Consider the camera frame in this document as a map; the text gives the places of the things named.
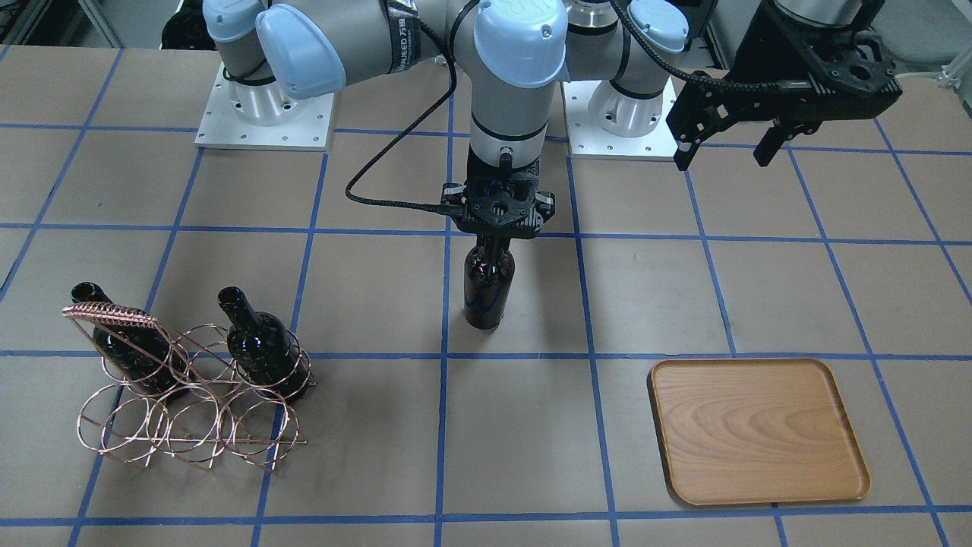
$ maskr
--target robotic arm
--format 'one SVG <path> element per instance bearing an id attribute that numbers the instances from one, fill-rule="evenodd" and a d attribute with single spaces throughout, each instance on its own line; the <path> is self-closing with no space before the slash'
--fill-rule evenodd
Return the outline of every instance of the robotic arm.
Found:
<path id="1" fill-rule="evenodd" d="M 640 137 L 659 127 L 674 74 L 687 80 L 667 119 L 679 168 L 716 132 L 774 120 L 756 151 L 766 164 L 796 132 L 872 117 L 900 94 L 880 37 L 865 30 L 882 4 L 763 0 L 724 81 L 674 69 L 689 28 L 665 0 L 206 0 L 203 10 L 226 78 L 238 95 L 263 102 L 341 91 L 439 54 L 463 67 L 472 82 L 466 181 L 445 184 L 429 205 L 358 198 L 358 177 L 347 194 L 448 215 L 477 235 L 466 259 L 466 318 L 490 329 L 513 276 L 510 241 L 535 237 L 556 210 L 538 182 L 558 82 L 601 81 L 588 105 L 593 119 Z"/>

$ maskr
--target bottle neck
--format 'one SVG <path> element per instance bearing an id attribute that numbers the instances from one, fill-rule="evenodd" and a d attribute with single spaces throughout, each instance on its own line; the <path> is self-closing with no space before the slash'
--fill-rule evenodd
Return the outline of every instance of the bottle neck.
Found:
<path id="1" fill-rule="evenodd" d="M 113 304 L 112 299 L 108 298 L 105 291 L 90 281 L 78 283 L 71 289 L 71 302 L 74 304 L 81 302 L 105 302 Z"/>
<path id="2" fill-rule="evenodd" d="M 245 333 L 256 333 L 260 329 L 260 317 L 257 315 L 250 303 L 237 287 L 227 287 L 220 291 L 217 297 L 220 308 L 229 317 L 236 330 Z"/>

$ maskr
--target brown rectangular tray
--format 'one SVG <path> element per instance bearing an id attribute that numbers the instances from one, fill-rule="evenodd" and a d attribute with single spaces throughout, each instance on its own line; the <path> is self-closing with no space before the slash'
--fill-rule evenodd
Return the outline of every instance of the brown rectangular tray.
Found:
<path id="1" fill-rule="evenodd" d="M 666 360 L 648 393 L 669 486 L 692 505 L 871 490 L 833 374 L 815 359 Z"/>

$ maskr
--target light blue joint cap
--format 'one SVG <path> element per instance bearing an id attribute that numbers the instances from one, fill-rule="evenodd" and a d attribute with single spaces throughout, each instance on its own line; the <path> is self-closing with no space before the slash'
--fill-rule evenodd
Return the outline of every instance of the light blue joint cap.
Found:
<path id="1" fill-rule="evenodd" d="M 652 44 L 670 54 L 685 49 L 688 39 L 688 19 L 678 8 L 665 0 L 633 0 L 628 15 Z"/>
<path id="2" fill-rule="evenodd" d="M 206 30 L 216 42 L 234 42 L 253 32 L 257 15 L 263 11 L 260 0 L 206 0 L 202 15 Z"/>
<path id="3" fill-rule="evenodd" d="M 281 89 L 295 99 L 347 87 L 344 63 L 321 29 L 297 8 L 274 4 L 257 16 L 257 36 Z"/>
<path id="4" fill-rule="evenodd" d="M 486 0 L 472 29 L 490 71 L 517 88 L 541 88 L 567 58 L 567 9 L 562 0 Z"/>

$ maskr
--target black bottle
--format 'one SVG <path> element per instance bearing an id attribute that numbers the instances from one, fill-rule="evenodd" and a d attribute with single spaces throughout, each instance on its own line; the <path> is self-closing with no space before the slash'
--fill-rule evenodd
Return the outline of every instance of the black bottle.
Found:
<path id="1" fill-rule="evenodd" d="M 71 289 L 71 302 L 106 302 L 112 304 L 101 287 L 86 281 L 78 283 Z M 146 353 L 165 363 L 170 345 L 156 329 L 145 327 L 120 327 L 105 325 L 112 332 L 105 332 L 95 327 L 92 337 L 94 343 L 104 351 L 105 356 L 114 364 L 121 374 L 130 382 L 136 384 L 143 394 L 158 398 L 180 382 L 172 374 L 172 370 L 179 375 L 186 375 L 186 361 L 178 353 L 173 353 L 169 361 L 171 369 L 156 363 L 141 351 L 132 347 L 138 346 Z M 185 394 L 185 390 L 174 392 L 174 397 Z"/>
<path id="2" fill-rule="evenodd" d="M 508 247 L 508 238 L 479 237 L 466 255 L 466 321 L 477 329 L 492 329 L 503 318 L 516 269 Z"/>
<path id="3" fill-rule="evenodd" d="M 297 366 L 300 354 L 293 337 L 276 316 L 253 311 L 246 295 L 227 287 L 217 297 L 233 327 L 226 338 L 229 354 L 243 369 L 247 381 L 293 403 L 307 390 L 307 371 Z"/>

